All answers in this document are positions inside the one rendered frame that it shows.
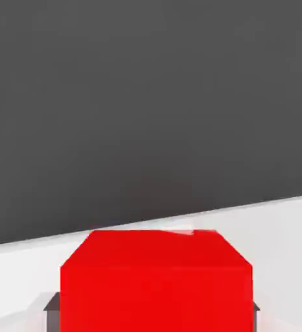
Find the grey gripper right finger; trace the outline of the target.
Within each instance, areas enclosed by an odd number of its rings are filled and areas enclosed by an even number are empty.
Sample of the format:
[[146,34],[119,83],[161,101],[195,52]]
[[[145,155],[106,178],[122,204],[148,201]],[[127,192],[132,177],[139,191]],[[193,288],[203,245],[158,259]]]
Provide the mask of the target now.
[[273,318],[253,302],[253,332],[273,332]]

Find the small red cube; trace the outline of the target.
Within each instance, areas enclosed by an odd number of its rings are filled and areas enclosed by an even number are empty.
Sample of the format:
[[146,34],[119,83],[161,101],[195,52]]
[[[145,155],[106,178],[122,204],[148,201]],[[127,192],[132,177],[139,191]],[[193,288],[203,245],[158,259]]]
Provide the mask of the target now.
[[60,293],[60,332],[253,332],[252,266],[216,231],[94,231]]

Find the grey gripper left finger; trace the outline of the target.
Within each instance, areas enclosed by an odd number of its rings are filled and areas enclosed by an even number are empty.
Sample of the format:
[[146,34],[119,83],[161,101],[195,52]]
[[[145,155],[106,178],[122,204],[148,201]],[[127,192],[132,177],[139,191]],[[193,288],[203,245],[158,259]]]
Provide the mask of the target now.
[[20,313],[5,318],[0,332],[60,332],[58,292],[43,292]]

